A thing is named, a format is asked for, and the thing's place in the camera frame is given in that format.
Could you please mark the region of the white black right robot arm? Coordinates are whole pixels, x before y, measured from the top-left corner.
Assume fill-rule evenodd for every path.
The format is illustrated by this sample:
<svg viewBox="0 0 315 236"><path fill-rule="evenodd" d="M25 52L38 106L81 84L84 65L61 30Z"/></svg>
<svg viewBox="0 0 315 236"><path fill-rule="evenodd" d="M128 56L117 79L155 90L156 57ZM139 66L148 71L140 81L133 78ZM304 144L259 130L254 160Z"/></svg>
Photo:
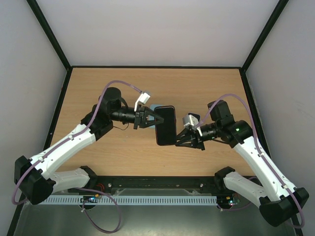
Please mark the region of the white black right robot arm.
<svg viewBox="0 0 315 236"><path fill-rule="evenodd" d="M225 167L215 173L215 188L239 193L260 211L274 227L299 213L309 198L307 190L297 188L274 164L262 147L250 125L235 121L228 104L220 100L208 104L211 124L200 125L200 116L189 113L183 118L184 129L177 135L177 147L205 150L205 141L220 138L249 165L259 184L241 176L235 169Z"/></svg>

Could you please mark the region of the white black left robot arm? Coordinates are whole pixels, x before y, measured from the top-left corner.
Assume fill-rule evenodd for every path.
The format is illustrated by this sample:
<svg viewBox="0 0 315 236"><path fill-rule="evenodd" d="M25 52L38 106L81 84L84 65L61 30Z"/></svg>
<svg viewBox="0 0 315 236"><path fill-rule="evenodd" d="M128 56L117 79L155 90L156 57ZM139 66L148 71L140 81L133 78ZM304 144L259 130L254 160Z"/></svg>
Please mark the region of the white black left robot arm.
<svg viewBox="0 0 315 236"><path fill-rule="evenodd" d="M29 159L21 156L15 161L16 186L33 205L43 202L55 192L89 186L94 173L88 167L59 173L56 170L113 129L114 121L132 123L134 129L163 123L160 115L145 106L149 98L150 95L143 91L135 106L129 107L118 88L106 88L92 111L69 134L41 153Z"/></svg>

